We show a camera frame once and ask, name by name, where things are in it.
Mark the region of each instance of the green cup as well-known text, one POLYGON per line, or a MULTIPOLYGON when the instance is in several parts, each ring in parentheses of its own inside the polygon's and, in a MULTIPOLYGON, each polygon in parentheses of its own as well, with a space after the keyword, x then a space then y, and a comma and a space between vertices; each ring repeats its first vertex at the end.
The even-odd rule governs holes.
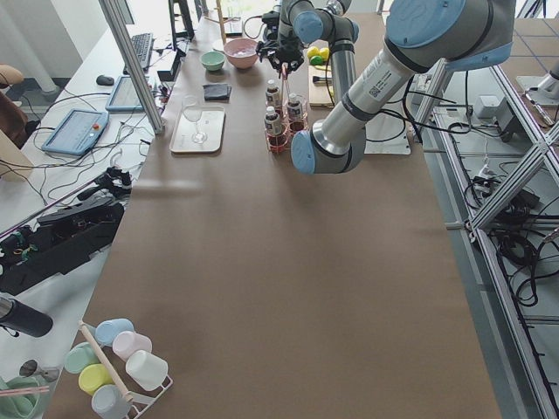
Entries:
POLYGON ((200 57, 200 62, 209 72, 216 72, 224 66, 225 55, 217 51, 206 52, 200 57))
POLYGON ((66 355, 64 369, 70 374, 79 374, 89 365, 99 364, 88 342, 83 342, 73 347, 66 355))

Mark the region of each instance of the bottle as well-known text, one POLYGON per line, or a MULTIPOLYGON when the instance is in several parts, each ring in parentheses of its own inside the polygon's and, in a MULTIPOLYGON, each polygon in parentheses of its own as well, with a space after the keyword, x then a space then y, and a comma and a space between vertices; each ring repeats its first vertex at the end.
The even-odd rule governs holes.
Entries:
POLYGON ((303 105, 300 103, 299 96, 295 93, 289 95, 289 101, 287 102, 287 118, 289 119, 289 127, 293 132, 305 129, 303 105))
POLYGON ((16 299, 0 297, 0 326, 38 338, 51 331, 52 319, 16 299))
POLYGON ((281 103, 281 92, 276 85, 275 80, 269 79, 266 88, 266 106, 272 106, 279 114, 280 118, 283 117, 283 104, 281 103))
POLYGON ((270 146, 270 150, 276 153, 283 151, 286 145, 286 135, 283 132, 284 128, 281 118, 273 106, 266 108, 264 125, 266 126, 266 139, 270 146))

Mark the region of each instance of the yellow cup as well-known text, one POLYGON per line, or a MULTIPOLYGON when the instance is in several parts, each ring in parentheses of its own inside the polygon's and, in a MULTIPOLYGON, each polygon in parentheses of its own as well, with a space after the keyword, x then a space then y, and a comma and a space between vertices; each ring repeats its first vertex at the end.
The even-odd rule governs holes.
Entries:
POLYGON ((99 387, 114 383, 111 375, 102 364, 93 364, 85 367, 79 373, 78 384, 83 391, 93 395, 99 387))

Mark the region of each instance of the black water bottle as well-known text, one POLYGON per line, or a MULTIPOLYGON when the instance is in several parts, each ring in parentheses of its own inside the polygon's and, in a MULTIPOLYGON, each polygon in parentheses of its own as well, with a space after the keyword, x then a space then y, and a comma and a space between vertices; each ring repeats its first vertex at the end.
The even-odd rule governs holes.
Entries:
POLYGON ((51 331, 52 319, 16 299, 0 297, 0 326, 38 338, 51 331))

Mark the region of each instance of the wine glass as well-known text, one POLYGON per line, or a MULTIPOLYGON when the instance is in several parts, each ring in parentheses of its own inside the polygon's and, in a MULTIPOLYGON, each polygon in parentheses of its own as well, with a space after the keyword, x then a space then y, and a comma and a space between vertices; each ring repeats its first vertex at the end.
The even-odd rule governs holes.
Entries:
POLYGON ((196 132, 192 135, 192 141, 196 144, 202 144, 208 139, 208 134, 198 129, 198 121, 202 118, 202 108, 198 105, 196 96, 184 96, 183 98, 183 115, 184 118, 194 123, 196 132))

